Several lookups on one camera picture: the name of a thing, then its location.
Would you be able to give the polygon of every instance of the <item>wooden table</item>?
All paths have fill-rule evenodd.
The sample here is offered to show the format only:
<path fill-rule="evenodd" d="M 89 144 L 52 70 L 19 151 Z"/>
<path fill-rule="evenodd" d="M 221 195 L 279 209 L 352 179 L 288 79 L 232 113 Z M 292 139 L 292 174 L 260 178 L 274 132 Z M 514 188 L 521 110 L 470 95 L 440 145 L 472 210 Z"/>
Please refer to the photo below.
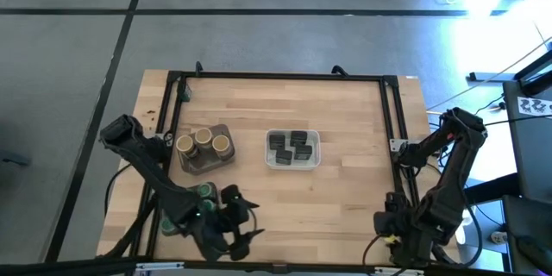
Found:
<path fill-rule="evenodd" d="M 134 116 L 146 135 L 154 132 L 166 75 L 161 70 L 144 73 Z M 409 138 L 423 139 L 430 129 L 419 81 L 416 77 L 398 77 L 398 81 Z M 191 176 L 173 160 L 169 175 L 182 186 L 212 181 L 220 189 L 237 184 L 246 199 L 260 204 L 255 212 L 259 228 L 266 231 L 255 237 L 251 254 L 243 261 L 360 265 L 364 248 L 375 236 L 373 213 L 384 209 L 386 193 L 393 191 L 378 83 L 188 78 L 187 84 L 191 101 L 183 103 L 177 137 L 227 124 L 235 144 L 235 162 Z M 388 93 L 398 133 L 391 89 Z M 264 162 L 268 129 L 317 130 L 322 140 L 321 165 L 311 172 L 270 170 Z M 421 171 L 417 177 L 420 197 L 438 178 L 431 168 Z M 134 221 L 143 184 L 133 168 L 117 179 L 98 254 L 110 250 Z M 252 223 L 242 227 L 250 229 Z M 148 232 L 149 223 L 142 233 L 140 254 Z M 447 251 L 458 258 L 455 241 Z M 161 234 L 154 258 L 203 260 L 192 238 Z M 389 250 L 382 240 L 369 251 L 367 264 L 389 265 Z"/>

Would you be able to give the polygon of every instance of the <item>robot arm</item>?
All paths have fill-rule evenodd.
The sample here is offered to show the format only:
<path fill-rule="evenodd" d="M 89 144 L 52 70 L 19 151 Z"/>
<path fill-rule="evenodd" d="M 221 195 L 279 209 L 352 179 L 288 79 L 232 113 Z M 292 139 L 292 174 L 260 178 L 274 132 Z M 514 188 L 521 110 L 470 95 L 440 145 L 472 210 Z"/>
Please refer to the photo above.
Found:
<path fill-rule="evenodd" d="M 221 190 L 226 207 L 220 209 L 217 204 L 214 210 L 207 210 L 196 192 L 175 185 L 164 174 L 159 163 L 169 158 L 171 149 L 159 137 L 144 137 L 140 123 L 132 116 L 120 116 L 102 129 L 100 141 L 127 160 L 155 190 L 166 216 L 183 237 L 193 236 L 206 260 L 218 260 L 224 254 L 229 254 L 231 260 L 241 260 L 249 254 L 249 243 L 263 229 L 255 228 L 242 235 L 239 225 L 248 221 L 248 211 L 259 205 L 245 200 L 237 185 Z M 223 236 L 229 232 L 234 235 L 230 245 Z"/>
<path fill-rule="evenodd" d="M 404 193 L 388 193 L 386 211 L 374 214 L 376 233 L 397 236 L 391 245 L 393 263 L 425 267 L 434 246 L 447 245 L 461 224 L 466 206 L 463 188 L 475 155 L 486 139 L 481 118 L 454 108 L 441 115 L 442 126 L 419 143 L 405 143 L 393 160 L 402 166 L 421 168 L 434 152 L 454 141 L 447 165 L 436 186 L 413 208 Z"/>

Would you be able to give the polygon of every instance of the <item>desk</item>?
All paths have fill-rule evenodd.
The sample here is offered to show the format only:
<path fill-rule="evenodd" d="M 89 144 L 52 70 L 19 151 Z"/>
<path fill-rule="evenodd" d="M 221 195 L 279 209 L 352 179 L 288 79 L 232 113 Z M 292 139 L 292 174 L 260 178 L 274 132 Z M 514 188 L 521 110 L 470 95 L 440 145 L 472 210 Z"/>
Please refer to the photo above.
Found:
<path fill-rule="evenodd" d="M 167 73 L 144 73 L 134 116 L 146 135 L 154 132 L 158 121 Z M 191 176 L 173 160 L 169 176 L 182 186 L 212 181 L 220 189 L 237 184 L 245 198 L 260 204 L 255 212 L 259 228 L 266 231 L 255 237 L 251 254 L 241 262 L 354 266 L 361 271 L 362 252 L 375 236 L 373 213 L 384 209 L 385 194 L 393 191 L 378 83 L 267 78 L 187 78 L 186 83 L 191 101 L 181 106 L 176 136 L 227 124 L 235 144 L 235 162 Z M 398 85 L 409 138 L 423 139 L 430 128 L 419 81 L 398 77 Z M 393 98 L 391 87 L 386 91 Z M 398 133 L 394 102 L 388 101 L 392 127 Z M 168 117 L 165 129 L 170 122 Z M 322 140 L 321 165 L 312 172 L 268 169 L 264 163 L 268 129 L 317 130 Z M 417 177 L 420 197 L 438 178 L 431 168 L 421 171 Z M 133 168 L 116 180 L 98 254 L 109 251 L 134 221 L 142 187 L 143 180 Z M 141 235 L 139 254 L 145 253 L 149 226 L 145 225 Z M 252 223 L 243 226 L 249 229 Z M 458 259 L 455 241 L 446 249 Z M 161 234 L 154 258 L 203 261 L 192 238 Z M 382 240 L 368 253 L 367 264 L 389 265 L 389 250 Z"/>
<path fill-rule="evenodd" d="M 527 198 L 505 196 L 502 198 L 505 222 L 515 236 L 535 237 L 545 247 L 552 248 L 552 205 Z M 508 253 L 514 273 L 544 275 L 518 251 L 515 238 L 508 236 Z"/>
<path fill-rule="evenodd" d="M 518 82 L 503 83 L 509 119 L 524 117 L 518 109 L 518 97 L 526 97 Z M 534 98 L 552 100 L 552 89 Z M 491 180 L 466 190 L 470 202 L 484 203 L 500 199 L 503 195 L 519 196 L 552 202 L 550 179 L 550 149 L 552 149 L 552 120 L 538 118 L 510 123 L 511 144 L 516 157 L 517 172 Z"/>

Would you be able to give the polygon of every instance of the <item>black block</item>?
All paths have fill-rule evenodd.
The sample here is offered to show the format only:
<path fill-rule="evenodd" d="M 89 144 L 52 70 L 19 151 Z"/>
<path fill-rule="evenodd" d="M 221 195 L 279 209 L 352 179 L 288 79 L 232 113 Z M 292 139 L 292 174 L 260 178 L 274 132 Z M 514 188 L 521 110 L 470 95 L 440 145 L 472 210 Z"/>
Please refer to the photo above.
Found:
<path fill-rule="evenodd" d="M 282 165 L 291 165 L 292 164 L 293 152 L 283 149 L 276 151 L 276 163 Z"/>
<path fill-rule="evenodd" d="M 268 145 L 271 150 L 278 150 L 285 148 L 285 136 L 284 135 L 269 135 Z"/>
<path fill-rule="evenodd" d="M 312 146 L 295 146 L 295 160 L 308 160 L 312 155 Z"/>
<path fill-rule="evenodd" d="M 293 130 L 292 140 L 290 146 L 296 147 L 297 145 L 304 145 L 307 142 L 307 132 L 303 130 Z"/>

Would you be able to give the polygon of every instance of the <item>black metal frame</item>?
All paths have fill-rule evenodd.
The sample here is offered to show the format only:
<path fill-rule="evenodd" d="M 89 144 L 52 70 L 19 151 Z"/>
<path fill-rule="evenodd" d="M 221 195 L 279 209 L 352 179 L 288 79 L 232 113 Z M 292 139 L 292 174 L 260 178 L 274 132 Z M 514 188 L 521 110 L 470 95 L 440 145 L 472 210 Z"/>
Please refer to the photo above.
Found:
<path fill-rule="evenodd" d="M 406 123 L 403 107 L 401 103 L 400 93 L 398 89 L 398 79 L 396 76 L 374 76 L 374 75 L 348 75 L 341 67 L 334 66 L 332 74 L 307 74 L 307 73 L 263 73 L 263 72 L 205 72 L 198 62 L 196 64 L 196 71 L 194 72 L 174 72 L 170 71 L 167 76 L 165 92 L 163 100 L 161 102 L 161 110 L 159 120 L 157 123 L 157 133 L 161 133 L 163 125 L 166 121 L 166 114 L 168 111 L 168 104 L 171 100 L 171 92 L 173 84 L 178 80 L 177 92 L 174 98 L 174 110 L 172 112 L 171 126 L 165 133 L 167 137 L 174 137 L 179 123 L 180 111 L 184 99 L 184 91 L 186 88 L 186 80 L 188 78 L 259 78 L 259 79 L 304 79 L 304 80 L 335 80 L 335 81 L 363 81 L 363 82 L 376 82 L 379 85 L 379 93 L 381 95 L 381 105 L 383 110 L 384 122 L 386 125 L 387 143 L 389 146 L 389 140 L 395 138 L 392 127 L 391 110 L 389 107 L 389 99 L 387 97 L 387 86 L 392 89 L 393 100 L 395 104 L 395 110 L 398 121 L 398 129 L 401 139 L 407 139 Z M 392 177 L 395 187 L 395 191 L 402 191 L 402 178 L 400 174 L 400 167 L 394 165 L 390 156 L 392 164 Z M 163 170 L 168 173 L 170 159 L 163 163 Z M 419 201 L 416 180 L 414 178 L 407 179 L 409 191 L 411 194 L 411 201 L 413 204 L 417 204 Z M 151 189 L 149 186 L 144 185 L 142 190 L 140 209 L 138 212 L 142 212 L 146 202 L 151 195 Z M 160 222 L 160 209 L 156 208 L 154 211 L 153 221 L 148 232 L 149 237 L 147 240 L 147 248 L 145 255 L 147 257 L 154 257 L 155 243 L 157 242 L 157 235 L 159 233 Z M 138 244 L 140 243 L 141 234 L 139 234 L 133 243 L 131 244 L 131 251 L 129 255 L 138 255 Z M 271 263 L 242 263 L 242 262 L 215 262 L 207 263 L 204 261 L 185 261 L 187 268 L 222 268 L 222 269 L 237 269 L 246 271 L 268 271 L 272 273 L 289 273 L 289 272 L 340 272 L 340 273 L 362 273 L 365 271 L 365 267 L 362 265 L 317 265 L 317 264 L 271 264 Z M 375 273 L 375 266 L 367 266 L 367 270 L 370 273 Z"/>

